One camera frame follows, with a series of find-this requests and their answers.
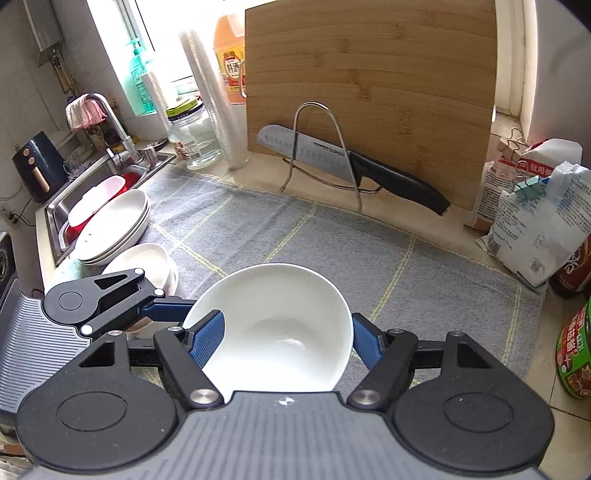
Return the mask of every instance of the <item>gray cloth mat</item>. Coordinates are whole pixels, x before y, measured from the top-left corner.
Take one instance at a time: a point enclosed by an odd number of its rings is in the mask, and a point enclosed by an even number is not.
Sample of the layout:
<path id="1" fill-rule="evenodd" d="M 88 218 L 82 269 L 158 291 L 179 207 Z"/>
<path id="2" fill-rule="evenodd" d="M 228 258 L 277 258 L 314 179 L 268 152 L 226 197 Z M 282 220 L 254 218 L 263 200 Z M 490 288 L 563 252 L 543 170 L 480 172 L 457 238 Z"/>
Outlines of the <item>gray cloth mat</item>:
<path id="1" fill-rule="evenodd" d="M 364 215 L 180 168 L 142 189 L 152 211 L 140 242 L 170 253 L 184 298 L 197 299 L 250 265 L 302 265 L 328 278 L 352 312 L 381 329 L 428 340 L 461 330 L 519 376 L 527 373 L 543 296 L 511 275 Z M 348 395 L 366 373 L 353 353 L 337 390 Z"/>

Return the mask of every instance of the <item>wood grain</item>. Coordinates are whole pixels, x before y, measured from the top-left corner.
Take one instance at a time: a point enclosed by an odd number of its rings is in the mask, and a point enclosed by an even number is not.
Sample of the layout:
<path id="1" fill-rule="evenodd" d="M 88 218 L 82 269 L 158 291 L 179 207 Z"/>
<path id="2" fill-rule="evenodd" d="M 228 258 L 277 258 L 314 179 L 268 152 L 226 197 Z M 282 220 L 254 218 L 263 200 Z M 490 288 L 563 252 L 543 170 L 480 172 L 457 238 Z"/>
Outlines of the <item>wood grain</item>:
<path id="1" fill-rule="evenodd" d="M 246 11 L 248 145 L 314 100 L 346 146 L 412 173 L 470 209 L 495 96 L 494 0 L 276 0 Z M 298 130 L 338 144 L 330 119 Z"/>

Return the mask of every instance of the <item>glass jar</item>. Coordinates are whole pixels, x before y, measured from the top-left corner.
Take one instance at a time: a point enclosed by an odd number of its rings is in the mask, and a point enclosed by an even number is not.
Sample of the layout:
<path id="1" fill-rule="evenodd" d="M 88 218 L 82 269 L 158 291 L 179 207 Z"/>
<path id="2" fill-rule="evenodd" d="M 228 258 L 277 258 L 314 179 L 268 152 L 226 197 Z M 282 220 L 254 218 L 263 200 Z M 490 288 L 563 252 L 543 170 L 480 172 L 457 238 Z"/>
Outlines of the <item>glass jar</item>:
<path id="1" fill-rule="evenodd" d="M 168 139 L 174 144 L 177 157 L 187 161 L 189 170 L 211 165 L 222 156 L 212 120 L 197 97 L 169 108 L 166 115 L 171 123 Z"/>

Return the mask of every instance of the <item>tiled countertop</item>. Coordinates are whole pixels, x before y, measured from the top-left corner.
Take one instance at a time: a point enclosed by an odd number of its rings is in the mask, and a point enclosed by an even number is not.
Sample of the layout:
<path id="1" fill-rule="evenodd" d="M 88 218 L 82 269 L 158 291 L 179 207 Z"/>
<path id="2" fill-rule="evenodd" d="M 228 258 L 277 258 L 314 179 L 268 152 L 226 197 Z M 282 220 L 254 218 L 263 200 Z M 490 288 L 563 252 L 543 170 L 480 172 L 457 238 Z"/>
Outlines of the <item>tiled countertop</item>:
<path id="1" fill-rule="evenodd" d="M 169 165 L 166 168 L 184 166 L 180 162 L 179 165 Z M 334 181 L 334 178 L 326 174 L 312 168 L 309 170 Z M 200 171 L 225 181 L 271 192 L 279 191 L 287 172 L 287 164 L 277 157 L 262 154 L 252 154 L 247 165 L 240 170 L 229 170 L 228 164 L 220 160 Z M 158 175 L 150 181 L 158 181 Z M 364 180 L 363 187 L 373 188 L 374 185 L 373 182 Z M 294 172 L 285 193 L 349 210 L 356 209 L 353 192 L 320 184 L 297 171 Z M 366 215 L 412 232 L 443 248 L 493 268 L 504 269 L 476 245 L 478 232 L 463 226 L 465 210 L 452 206 L 443 217 L 439 217 L 425 207 L 396 197 L 385 190 L 373 195 L 363 194 L 362 198 L 363 212 Z M 44 283 L 48 284 L 55 272 L 55 266 L 43 209 L 37 211 L 35 219 L 41 273 Z M 560 329 L 583 303 L 582 298 L 565 302 L 552 291 L 548 291 L 542 307 L 530 370 L 525 379 L 553 409 L 556 431 L 541 467 L 550 478 L 556 480 L 580 480 L 591 472 L 591 400 L 570 398 L 559 385 L 554 363 L 556 339 Z"/>

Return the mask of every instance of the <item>black knife handle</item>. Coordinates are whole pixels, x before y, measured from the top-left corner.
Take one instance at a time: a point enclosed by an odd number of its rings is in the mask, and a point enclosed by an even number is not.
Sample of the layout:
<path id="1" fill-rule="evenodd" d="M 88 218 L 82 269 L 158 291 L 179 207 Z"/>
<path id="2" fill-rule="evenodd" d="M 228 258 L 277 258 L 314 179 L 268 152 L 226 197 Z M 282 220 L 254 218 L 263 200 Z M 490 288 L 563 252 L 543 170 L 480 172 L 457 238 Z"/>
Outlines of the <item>black knife handle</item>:
<path id="1" fill-rule="evenodd" d="M 420 203 L 438 215 L 443 215 L 449 207 L 447 199 L 426 181 L 352 150 L 349 151 L 349 158 L 357 179 L 372 179 L 389 192 Z"/>

